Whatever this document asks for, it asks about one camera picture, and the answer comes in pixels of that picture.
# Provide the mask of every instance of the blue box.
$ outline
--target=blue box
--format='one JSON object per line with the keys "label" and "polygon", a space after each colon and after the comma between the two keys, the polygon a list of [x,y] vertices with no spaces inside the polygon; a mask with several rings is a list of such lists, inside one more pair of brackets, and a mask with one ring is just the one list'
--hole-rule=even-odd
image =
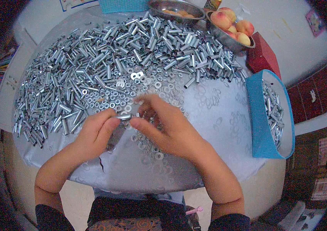
{"label": "blue box", "polygon": [[99,0],[102,12],[140,12],[149,9],[148,0]]}
{"label": "blue box", "polygon": [[[279,151],[273,141],[265,110],[262,80],[272,84],[271,88],[279,95],[280,106],[284,110],[283,135]],[[286,159],[294,152],[294,122],[291,103],[286,87],[279,77],[269,70],[262,70],[246,80],[246,87],[251,110],[252,155],[253,157]]]}

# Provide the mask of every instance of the wrist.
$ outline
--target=wrist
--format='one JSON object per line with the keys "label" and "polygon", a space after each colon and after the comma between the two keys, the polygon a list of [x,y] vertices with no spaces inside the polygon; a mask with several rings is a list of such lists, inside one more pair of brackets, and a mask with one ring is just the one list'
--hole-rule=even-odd
{"label": "wrist", "polygon": [[64,155],[68,160],[70,160],[70,162],[77,165],[88,161],[88,159],[86,159],[86,155],[82,155],[83,151],[80,150],[80,147],[74,142],[64,147],[64,149],[62,149],[59,153]]}
{"label": "wrist", "polygon": [[196,147],[196,149],[191,154],[191,159],[189,160],[193,165],[197,166],[203,162],[207,162],[214,156],[219,156],[212,145],[204,140],[202,144]]}

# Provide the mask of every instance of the left hand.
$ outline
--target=left hand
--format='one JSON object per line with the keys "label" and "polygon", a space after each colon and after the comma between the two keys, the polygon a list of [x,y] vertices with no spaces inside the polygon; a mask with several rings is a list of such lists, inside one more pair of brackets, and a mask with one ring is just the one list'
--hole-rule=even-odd
{"label": "left hand", "polygon": [[107,147],[112,132],[120,124],[120,119],[112,108],[89,116],[76,140],[69,146],[83,162],[100,156]]}

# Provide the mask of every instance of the can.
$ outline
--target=can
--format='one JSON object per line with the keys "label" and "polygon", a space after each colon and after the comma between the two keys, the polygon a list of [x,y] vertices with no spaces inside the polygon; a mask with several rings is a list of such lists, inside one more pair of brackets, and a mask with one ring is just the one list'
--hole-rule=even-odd
{"label": "can", "polygon": [[207,12],[209,10],[217,11],[221,2],[222,2],[222,0],[206,0],[205,6],[203,7],[203,9],[205,10],[205,12]]}

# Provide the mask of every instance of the patterned tablecloth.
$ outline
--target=patterned tablecloth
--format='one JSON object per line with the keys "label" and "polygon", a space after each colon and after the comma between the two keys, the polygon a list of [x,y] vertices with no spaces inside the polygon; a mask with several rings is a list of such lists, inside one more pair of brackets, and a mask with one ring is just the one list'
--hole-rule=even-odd
{"label": "patterned tablecloth", "polygon": [[[94,23],[101,24],[103,19],[124,21],[130,15],[102,14],[98,6],[83,9],[56,25],[39,44],[33,58],[50,47],[61,34],[67,35],[75,28],[81,31],[92,28]],[[238,58],[237,61],[244,67],[244,58]],[[255,175],[266,159],[252,157],[250,110],[245,84],[239,79],[231,83],[220,79],[203,79],[188,89],[184,89],[183,85],[181,88],[184,90],[181,99],[184,100],[183,107],[189,114],[189,121],[212,144],[238,180]],[[136,112],[138,106],[132,105],[132,112]],[[43,149],[33,147],[24,136],[14,137],[14,140],[25,163],[41,167],[74,141],[80,130],[79,127],[73,135],[68,136],[50,133]],[[110,140],[115,149],[102,153],[100,159],[83,163],[70,176],[70,180],[114,192],[163,193],[203,187],[200,175],[188,161],[166,154],[163,159],[157,160],[142,145],[138,146],[132,136],[141,137],[140,141],[145,143],[144,137],[137,135],[136,130],[118,128]]]}

